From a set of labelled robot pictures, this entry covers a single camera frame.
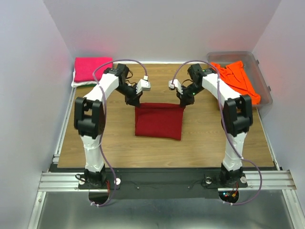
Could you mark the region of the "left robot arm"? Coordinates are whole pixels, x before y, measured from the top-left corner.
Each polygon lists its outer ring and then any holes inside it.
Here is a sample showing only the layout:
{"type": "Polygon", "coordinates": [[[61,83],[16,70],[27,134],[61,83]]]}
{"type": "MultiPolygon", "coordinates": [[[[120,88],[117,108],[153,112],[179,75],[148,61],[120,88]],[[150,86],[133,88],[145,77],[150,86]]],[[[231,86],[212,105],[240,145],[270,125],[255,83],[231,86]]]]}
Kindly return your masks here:
{"type": "Polygon", "coordinates": [[[127,83],[130,69],[125,64],[108,67],[93,89],[74,102],[74,128],[81,137],[85,152],[84,173],[76,175],[80,185],[103,188],[107,184],[101,141],[106,125],[106,100],[113,91],[125,97],[127,105],[140,106],[142,91],[127,83]]]}

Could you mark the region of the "dark red t shirt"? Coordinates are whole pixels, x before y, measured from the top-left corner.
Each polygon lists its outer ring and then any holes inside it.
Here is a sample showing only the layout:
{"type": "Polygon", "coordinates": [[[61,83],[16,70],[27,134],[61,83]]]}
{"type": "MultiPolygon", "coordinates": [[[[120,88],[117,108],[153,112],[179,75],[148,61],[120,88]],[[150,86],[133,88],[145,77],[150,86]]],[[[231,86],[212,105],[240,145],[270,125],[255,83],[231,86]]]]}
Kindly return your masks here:
{"type": "Polygon", "coordinates": [[[169,103],[141,103],[135,107],[135,135],[181,140],[185,107],[169,103]]]}

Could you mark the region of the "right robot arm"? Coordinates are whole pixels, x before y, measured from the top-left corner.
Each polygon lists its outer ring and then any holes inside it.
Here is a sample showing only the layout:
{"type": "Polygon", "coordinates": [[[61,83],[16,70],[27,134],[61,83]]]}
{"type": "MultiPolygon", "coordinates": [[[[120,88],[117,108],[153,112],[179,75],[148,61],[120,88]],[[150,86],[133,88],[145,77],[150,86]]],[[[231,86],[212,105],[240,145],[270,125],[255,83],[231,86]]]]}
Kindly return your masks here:
{"type": "Polygon", "coordinates": [[[181,106],[193,104],[194,97],[202,90],[209,91],[217,99],[226,136],[219,181],[224,186],[230,186],[243,177],[244,141],[253,124],[252,99],[227,85],[215,65],[208,66],[202,69],[198,63],[191,64],[187,72],[192,83],[183,86],[179,80],[172,78],[169,81],[169,89],[176,91],[181,106]]]}

